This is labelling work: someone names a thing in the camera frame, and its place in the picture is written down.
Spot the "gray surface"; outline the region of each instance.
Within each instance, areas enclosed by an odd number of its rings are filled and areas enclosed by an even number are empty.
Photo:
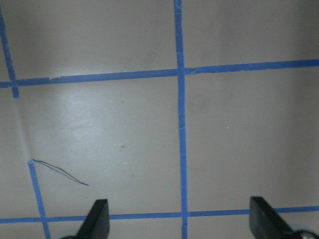
[[[312,229],[318,233],[318,212],[311,213],[284,213],[281,214],[287,223],[297,229]],[[254,239],[249,230],[248,215],[218,216],[218,217],[196,217],[189,218],[188,238],[241,238]]]
[[[184,0],[185,65],[317,59],[319,1]]]
[[[172,1],[0,2],[18,79],[176,67]]]
[[[43,239],[41,223],[0,224],[3,239]]]
[[[186,78],[191,211],[318,205],[317,68]]]
[[[112,214],[180,210],[176,78],[20,89],[27,143],[47,215],[83,216],[97,198]]]
[[[77,232],[80,222],[50,223],[52,239],[72,235]],[[110,224],[110,239],[173,239],[180,238],[181,220],[165,219],[133,219],[112,220]]]
[[[0,0],[18,79],[176,68],[173,1]],[[183,0],[185,64],[319,56],[315,0]],[[186,77],[189,210],[319,205],[318,68]],[[7,81],[0,52],[0,81]],[[47,215],[180,211],[176,77],[0,90],[0,218],[38,217],[34,157]],[[317,229],[318,213],[284,214]],[[80,222],[49,223],[53,238]],[[0,238],[44,238],[41,224]],[[181,219],[111,221],[110,239],[180,238]],[[190,218],[189,238],[252,238],[247,216]]]

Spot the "blue tape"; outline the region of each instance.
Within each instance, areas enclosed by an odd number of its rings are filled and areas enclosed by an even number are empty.
[[[182,69],[184,66],[183,55],[177,53],[178,65]],[[314,60],[299,60],[299,61],[281,61],[281,62],[262,62],[262,63],[249,63],[249,64],[235,64],[235,65],[220,65],[220,66],[203,66],[197,68],[185,68],[185,75],[194,75],[201,73],[225,73],[225,72],[238,72],[238,71],[259,71],[267,69],[286,69],[286,68],[302,68],[302,67],[318,67],[319,59]],[[153,70],[153,71],[136,71],[136,72],[122,72],[122,73],[108,73],[97,75],[82,75],[82,76],[62,76],[55,79],[48,77],[21,79],[16,80],[17,86],[38,86],[62,83],[76,83],[76,82],[94,82],[94,81],[109,81],[109,80],[128,80],[138,78],[152,78],[152,77],[169,77],[178,76],[177,69],[168,70]],[[12,82],[0,82],[0,88],[13,87]]]
[[[14,68],[12,64],[11,53],[9,50],[9,43],[5,33],[5,24],[4,24],[4,18],[2,15],[1,6],[0,6],[0,38],[1,38],[2,49],[4,53],[4,58],[5,58],[5,63],[6,63],[9,79],[11,83],[13,84],[12,94],[14,98],[19,98],[19,90],[17,88],[17,84],[15,81],[15,73],[14,73]]]
[[[180,218],[181,213],[140,213],[110,215],[111,220],[147,219],[147,218]]]
[[[77,222],[77,221],[84,221],[86,216],[73,216],[73,217],[54,217],[54,218],[47,218],[49,223],[52,222]]]
[[[185,128],[185,66],[182,33],[182,6],[181,0],[174,0],[175,41],[177,57],[178,80],[178,128],[180,152],[180,187],[181,187],[181,238],[187,239],[187,160],[186,160],[186,128]]]
[[[277,62],[262,62],[236,65],[221,65],[221,66],[203,66],[198,68],[186,68],[185,74],[194,75],[200,73],[224,73],[237,71],[260,71],[267,69],[285,69],[285,68],[300,68],[300,67],[317,67],[319,59],[300,60],[300,61],[277,61]]]
[[[319,212],[319,206],[305,207],[290,207],[290,208],[275,208],[277,213],[304,213],[304,212]],[[188,217],[215,217],[215,216],[233,216],[233,215],[248,215],[249,209],[238,210],[217,210],[217,211],[199,211],[189,212]],[[125,220],[125,219],[156,219],[156,218],[181,218],[182,213],[142,213],[142,214],[116,214],[110,215],[110,220]],[[77,222],[84,221],[86,216],[72,217],[54,217],[46,218],[46,223],[52,222]],[[41,223],[42,218],[4,218],[0,219],[0,224],[9,223]]]
[[[275,208],[277,213],[304,213],[304,212],[318,212],[319,206],[308,207],[292,207],[292,208]]]
[[[36,203],[38,206],[41,222],[43,225],[45,238],[51,239],[50,232],[49,232],[49,226],[48,226],[47,218],[45,215],[45,209],[44,209],[44,205],[43,205],[43,201],[42,201],[42,196],[41,196],[41,192],[40,192],[39,182],[38,182],[36,172],[35,172],[34,161],[29,160],[28,166],[29,166],[29,171],[30,171],[30,176],[31,176],[31,180],[32,180],[34,193],[35,193]]]
[[[108,73],[108,74],[82,75],[82,76],[61,76],[61,77],[52,79],[52,83],[60,84],[60,83],[126,80],[126,79],[168,77],[168,76],[176,76],[176,69]]]
[[[189,212],[190,217],[213,217],[230,215],[248,215],[249,209]]]
[[[49,85],[52,84],[50,78],[34,78],[34,79],[23,79],[16,81],[18,86],[39,86],[39,85]]]
[[[138,214],[117,214],[110,215],[110,220],[125,220],[125,219],[156,219],[156,218],[180,218],[181,213],[138,213]],[[75,222],[84,221],[85,216],[74,217],[55,217],[47,218],[48,222]]]
[[[12,87],[12,82],[0,81],[0,88],[10,88],[10,87]]]
[[[4,218],[0,219],[0,224],[7,223],[41,223],[41,218]]]

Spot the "black plastic part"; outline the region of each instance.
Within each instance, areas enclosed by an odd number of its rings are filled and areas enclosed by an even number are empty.
[[[96,200],[76,236],[63,239],[106,239],[110,232],[107,199]]]
[[[293,231],[262,197],[250,198],[249,227],[256,239],[302,239],[303,233],[319,239],[308,231]]]

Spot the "gray floor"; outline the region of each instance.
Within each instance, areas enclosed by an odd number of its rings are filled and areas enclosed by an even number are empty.
[[[174,2],[0,0],[17,79],[176,69]],[[315,0],[184,0],[186,67],[319,58]],[[318,67],[187,75],[188,210],[319,205]],[[0,81],[8,81],[0,51]],[[177,76],[0,89],[1,219],[180,212]],[[319,212],[284,213],[319,233]],[[178,239],[181,218],[111,220],[110,239]],[[53,239],[81,222],[49,223]],[[253,238],[248,215],[190,217],[189,239]],[[41,223],[0,238],[45,238]]]

